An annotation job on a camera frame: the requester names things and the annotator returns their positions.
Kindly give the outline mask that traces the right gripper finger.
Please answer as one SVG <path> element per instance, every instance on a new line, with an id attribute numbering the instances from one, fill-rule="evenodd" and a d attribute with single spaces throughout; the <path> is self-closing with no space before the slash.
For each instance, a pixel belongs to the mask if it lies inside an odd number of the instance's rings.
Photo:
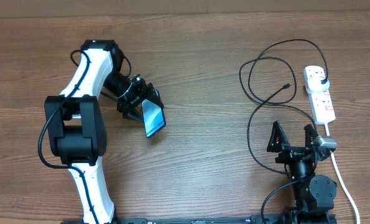
<path id="1" fill-rule="evenodd" d="M 312 124 L 304 127 L 305 131 L 305 147 L 312 149 L 313 142 L 318 137 L 318 133 Z"/>
<path id="2" fill-rule="evenodd" d="M 271 138 L 267 145 L 267 152 L 282 152 L 290 147 L 289 140 L 278 121 L 272 125 Z"/>

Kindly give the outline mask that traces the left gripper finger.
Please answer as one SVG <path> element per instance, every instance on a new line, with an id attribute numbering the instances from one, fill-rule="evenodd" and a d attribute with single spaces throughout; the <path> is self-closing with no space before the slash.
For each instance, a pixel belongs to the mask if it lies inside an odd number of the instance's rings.
<path id="1" fill-rule="evenodd" d="M 160 94 L 156 90 L 152 83 L 149 83 L 146 88 L 146 99 L 160 108 L 164 108 L 164 104 L 161 101 Z"/>
<path id="2" fill-rule="evenodd" d="M 125 107 L 122 111 L 122 114 L 123 114 L 124 119 L 138 121 L 138 122 L 141 122 L 141 123 L 144 122 L 143 117 L 140 115 L 138 110 L 136 110 L 135 108 L 133 108 L 131 106 Z"/>

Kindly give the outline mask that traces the blue-screen Samsung smartphone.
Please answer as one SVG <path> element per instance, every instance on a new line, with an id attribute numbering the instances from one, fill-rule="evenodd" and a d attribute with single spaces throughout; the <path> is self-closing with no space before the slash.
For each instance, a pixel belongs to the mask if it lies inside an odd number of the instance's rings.
<path id="1" fill-rule="evenodd" d="M 165 127 L 164 111 L 157 104 L 144 100 L 142 102 L 142 113 L 147 138 L 151 138 Z"/>

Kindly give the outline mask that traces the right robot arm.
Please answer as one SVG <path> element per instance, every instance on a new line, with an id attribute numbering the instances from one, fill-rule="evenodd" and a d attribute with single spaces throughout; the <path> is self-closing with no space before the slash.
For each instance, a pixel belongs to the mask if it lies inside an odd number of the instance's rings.
<path id="1" fill-rule="evenodd" d="M 334 208 L 337 183 L 325 175 L 317 175 L 317 164 L 329 158 L 337 142 L 319 135 L 308 124 L 304 127 L 305 145 L 292 146 L 278 121 L 272 125 L 268 152 L 277 153 L 275 162 L 283 164 L 290 177 L 294 193 L 294 207 L 286 208 L 274 219 L 261 216 L 263 223 L 336 223 L 329 211 Z"/>

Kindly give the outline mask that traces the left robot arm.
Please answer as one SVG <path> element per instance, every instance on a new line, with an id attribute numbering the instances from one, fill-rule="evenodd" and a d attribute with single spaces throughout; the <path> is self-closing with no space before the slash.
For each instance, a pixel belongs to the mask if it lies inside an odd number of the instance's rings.
<path id="1" fill-rule="evenodd" d="M 80 223 L 142 223 L 117 216 L 103 171 L 107 132 L 99 107 L 102 89 L 116 102 L 123 118 L 144 124 L 151 138 L 165 127 L 164 104 L 160 93 L 140 76 L 121 73 L 127 57 L 114 40 L 86 40 L 77 50 L 81 60 L 67 87 L 44 103 L 46 122 L 40 139 L 49 137 L 51 152 L 59 157 L 75 181 L 83 207 Z"/>

